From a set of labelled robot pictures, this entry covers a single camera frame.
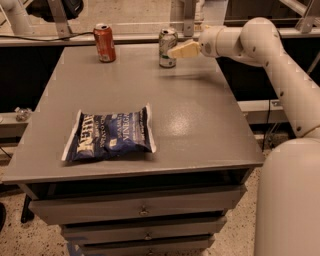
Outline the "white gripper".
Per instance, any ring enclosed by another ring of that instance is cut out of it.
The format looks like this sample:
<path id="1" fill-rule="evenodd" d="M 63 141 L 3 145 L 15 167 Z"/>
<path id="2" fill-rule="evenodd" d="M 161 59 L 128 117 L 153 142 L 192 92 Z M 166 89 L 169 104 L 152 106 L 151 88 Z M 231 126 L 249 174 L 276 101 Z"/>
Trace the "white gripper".
<path id="1" fill-rule="evenodd" d="M 198 42 L 192 39 L 187 40 L 169 49 L 167 55 L 174 59 L 192 58 L 198 56 L 201 52 L 206 57 L 216 58 L 218 57 L 218 35 L 223 29 L 223 26 L 207 26 L 201 32 Z"/>

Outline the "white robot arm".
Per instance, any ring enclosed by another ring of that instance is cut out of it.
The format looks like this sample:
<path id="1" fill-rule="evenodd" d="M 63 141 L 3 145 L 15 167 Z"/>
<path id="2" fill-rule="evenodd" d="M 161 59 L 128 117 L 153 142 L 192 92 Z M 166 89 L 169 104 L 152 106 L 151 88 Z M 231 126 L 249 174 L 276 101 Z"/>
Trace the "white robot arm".
<path id="1" fill-rule="evenodd" d="M 261 67 L 295 138 L 274 148 L 259 178 L 254 256 L 320 256 L 320 87 L 258 17 L 242 27 L 208 26 L 171 58 L 227 57 Z"/>

